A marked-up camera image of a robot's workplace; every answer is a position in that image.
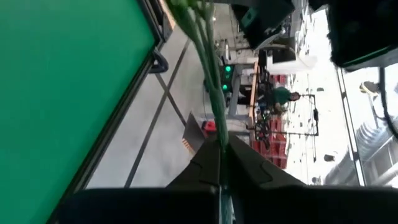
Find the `black frame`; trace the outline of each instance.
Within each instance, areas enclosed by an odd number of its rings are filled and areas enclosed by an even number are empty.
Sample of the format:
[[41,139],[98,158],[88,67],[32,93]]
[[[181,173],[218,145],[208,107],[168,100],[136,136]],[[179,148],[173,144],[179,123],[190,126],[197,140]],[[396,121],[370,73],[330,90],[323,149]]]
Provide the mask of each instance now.
[[151,29],[151,32],[155,37],[155,44],[146,55],[141,67],[137,71],[134,78],[130,81],[130,84],[127,86],[126,91],[123,93],[111,116],[108,118],[105,126],[102,128],[95,143],[93,144],[83,163],[77,170],[69,186],[63,193],[57,207],[54,209],[51,216],[47,220],[48,224],[57,222],[56,212],[60,203],[62,203],[67,197],[71,196],[79,190],[84,189],[87,186],[104,153],[106,152],[113,136],[119,128],[119,125],[121,124],[124,115],[127,113],[127,110],[129,109],[142,83],[148,75],[149,70],[152,68],[155,62],[154,51],[163,47],[165,41],[169,38],[169,35],[171,33],[172,28],[170,27],[170,22],[167,19],[167,16],[163,12],[162,6],[158,1],[136,1],[139,3],[141,10]]

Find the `green shirt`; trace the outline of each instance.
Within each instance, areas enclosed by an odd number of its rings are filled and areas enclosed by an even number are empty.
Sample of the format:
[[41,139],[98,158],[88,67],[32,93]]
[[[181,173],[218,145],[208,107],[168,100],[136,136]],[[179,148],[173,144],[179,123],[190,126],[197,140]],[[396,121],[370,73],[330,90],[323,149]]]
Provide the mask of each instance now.
[[284,105],[289,102],[291,93],[285,87],[278,87],[274,89],[274,100],[275,103],[279,103],[280,105]]

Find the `black floor line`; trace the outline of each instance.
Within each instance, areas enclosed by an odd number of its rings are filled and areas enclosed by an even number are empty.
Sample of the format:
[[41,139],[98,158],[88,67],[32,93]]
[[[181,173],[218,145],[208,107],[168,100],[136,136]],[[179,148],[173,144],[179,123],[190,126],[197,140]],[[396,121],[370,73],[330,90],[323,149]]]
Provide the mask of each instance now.
[[[169,90],[171,88],[172,84],[173,84],[175,76],[177,75],[177,72],[178,72],[178,70],[180,68],[182,59],[184,58],[185,52],[188,49],[189,43],[190,43],[190,41],[187,40],[187,42],[184,45],[184,48],[181,51],[180,57],[178,58],[177,64],[175,65],[174,71],[172,73],[172,76],[170,77],[170,81],[169,81],[169,84],[167,85],[167,89],[166,90]],[[158,107],[156,109],[154,118],[150,122],[147,134],[145,135],[144,141],[142,142],[141,147],[140,147],[140,149],[138,151],[136,160],[134,161],[134,164],[131,167],[129,176],[127,177],[127,180],[126,180],[126,183],[124,184],[124,188],[129,188],[131,186],[132,180],[133,180],[133,178],[134,178],[134,176],[135,176],[135,174],[137,172],[138,165],[139,165],[139,163],[140,163],[140,161],[141,161],[141,159],[142,159],[142,157],[144,155],[144,151],[145,151],[145,149],[146,149],[146,147],[148,145],[150,136],[151,136],[151,134],[152,134],[152,132],[153,132],[153,130],[155,128],[156,122],[157,122],[157,120],[159,118],[160,112],[162,111],[163,105],[166,102],[166,98],[167,98],[168,93],[169,93],[169,91],[165,91],[163,96],[162,96],[162,99],[160,100],[160,103],[159,103],[159,105],[158,105]]]
[[167,91],[167,97],[169,98],[170,103],[172,104],[175,112],[177,113],[177,116],[180,118],[181,123],[185,127],[187,125],[187,122],[185,121],[184,116],[182,115],[177,104],[175,103],[175,100],[174,100],[170,90],[167,89],[166,83],[164,83],[163,78],[160,76],[160,74],[155,74],[155,75],[156,75],[156,78],[158,79],[160,85],[163,87],[164,91]]

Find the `green screen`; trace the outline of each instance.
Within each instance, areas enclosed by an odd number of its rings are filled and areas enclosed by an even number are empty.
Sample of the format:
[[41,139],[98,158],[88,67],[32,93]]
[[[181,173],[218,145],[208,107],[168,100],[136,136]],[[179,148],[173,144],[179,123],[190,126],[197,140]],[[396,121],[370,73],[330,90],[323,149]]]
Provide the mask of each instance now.
[[0,1],[0,223],[45,223],[153,44],[136,0]]

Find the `green panel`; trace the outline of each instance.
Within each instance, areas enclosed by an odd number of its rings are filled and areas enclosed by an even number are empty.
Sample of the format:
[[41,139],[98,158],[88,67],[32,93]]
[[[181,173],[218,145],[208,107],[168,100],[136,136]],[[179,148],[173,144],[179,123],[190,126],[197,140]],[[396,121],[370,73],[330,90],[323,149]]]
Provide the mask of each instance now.
[[153,45],[136,0],[0,1],[0,223],[45,223]]

